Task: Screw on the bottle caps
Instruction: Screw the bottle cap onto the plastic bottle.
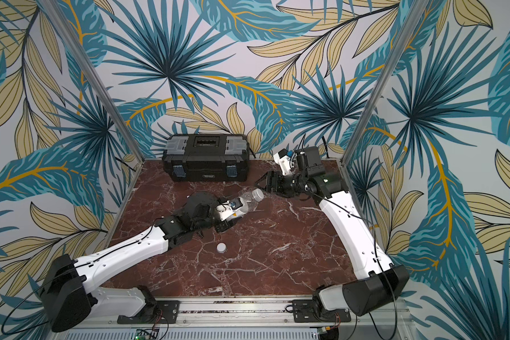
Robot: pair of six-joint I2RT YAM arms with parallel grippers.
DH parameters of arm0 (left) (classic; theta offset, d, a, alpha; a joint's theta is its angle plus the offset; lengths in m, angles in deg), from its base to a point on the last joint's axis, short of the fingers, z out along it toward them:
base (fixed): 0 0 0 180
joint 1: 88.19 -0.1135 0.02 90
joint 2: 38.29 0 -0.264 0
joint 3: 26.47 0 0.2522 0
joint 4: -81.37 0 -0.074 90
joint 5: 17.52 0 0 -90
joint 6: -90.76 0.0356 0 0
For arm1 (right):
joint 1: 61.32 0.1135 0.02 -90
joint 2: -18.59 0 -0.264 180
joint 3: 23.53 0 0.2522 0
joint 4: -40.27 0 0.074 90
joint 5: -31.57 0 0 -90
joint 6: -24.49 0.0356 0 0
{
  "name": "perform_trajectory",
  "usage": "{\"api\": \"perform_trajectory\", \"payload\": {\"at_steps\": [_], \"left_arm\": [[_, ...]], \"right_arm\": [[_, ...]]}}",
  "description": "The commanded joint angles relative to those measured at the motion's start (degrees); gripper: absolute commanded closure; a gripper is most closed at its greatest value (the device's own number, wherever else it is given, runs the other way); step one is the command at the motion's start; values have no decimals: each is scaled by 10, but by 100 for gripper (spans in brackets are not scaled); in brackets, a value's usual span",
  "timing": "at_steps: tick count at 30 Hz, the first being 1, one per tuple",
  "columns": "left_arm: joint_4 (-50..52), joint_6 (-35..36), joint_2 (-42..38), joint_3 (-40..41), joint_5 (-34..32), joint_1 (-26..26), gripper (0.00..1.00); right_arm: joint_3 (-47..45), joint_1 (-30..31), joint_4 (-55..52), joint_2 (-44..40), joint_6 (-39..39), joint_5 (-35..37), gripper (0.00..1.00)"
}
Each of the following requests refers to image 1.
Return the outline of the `large white label bottle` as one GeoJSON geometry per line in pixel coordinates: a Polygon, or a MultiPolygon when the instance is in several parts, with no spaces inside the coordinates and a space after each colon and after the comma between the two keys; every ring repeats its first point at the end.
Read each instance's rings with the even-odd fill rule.
{"type": "Polygon", "coordinates": [[[257,206],[260,203],[260,202],[256,202],[253,199],[252,191],[247,191],[247,192],[243,193],[242,195],[240,195],[238,197],[238,198],[242,199],[242,202],[245,205],[245,207],[243,208],[243,211],[245,212],[245,215],[250,213],[250,212],[254,212],[256,210],[257,206]]]}

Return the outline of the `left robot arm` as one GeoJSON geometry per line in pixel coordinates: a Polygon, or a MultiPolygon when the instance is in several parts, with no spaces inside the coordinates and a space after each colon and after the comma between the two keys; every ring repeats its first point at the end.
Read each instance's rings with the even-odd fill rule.
{"type": "Polygon", "coordinates": [[[226,201],[198,192],[171,215],[157,219],[140,234],[90,255],[56,258],[39,297],[50,329],[60,333],[88,318],[117,315],[151,320],[157,312],[152,294],[142,286],[106,289],[103,283],[153,256],[168,252],[206,229],[224,232],[249,210],[243,198],[226,201]]]}

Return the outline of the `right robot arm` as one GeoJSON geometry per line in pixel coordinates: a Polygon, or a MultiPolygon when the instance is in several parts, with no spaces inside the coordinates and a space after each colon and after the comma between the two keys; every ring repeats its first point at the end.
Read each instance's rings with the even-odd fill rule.
{"type": "Polygon", "coordinates": [[[380,248],[341,174],[326,170],[317,147],[281,150],[273,160],[280,169],[264,174],[256,183],[258,188],[282,198],[306,195],[313,199],[333,225],[353,266],[354,281],[317,291],[315,300],[320,310],[349,309],[362,316],[394,303],[409,273],[380,248]]]}

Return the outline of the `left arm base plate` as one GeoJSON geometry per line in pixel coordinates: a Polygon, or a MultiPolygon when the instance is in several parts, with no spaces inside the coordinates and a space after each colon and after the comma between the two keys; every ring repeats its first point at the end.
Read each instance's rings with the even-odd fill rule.
{"type": "Polygon", "coordinates": [[[179,300],[156,300],[148,303],[136,315],[120,315],[118,324],[175,324],[178,317],[179,300]]]}

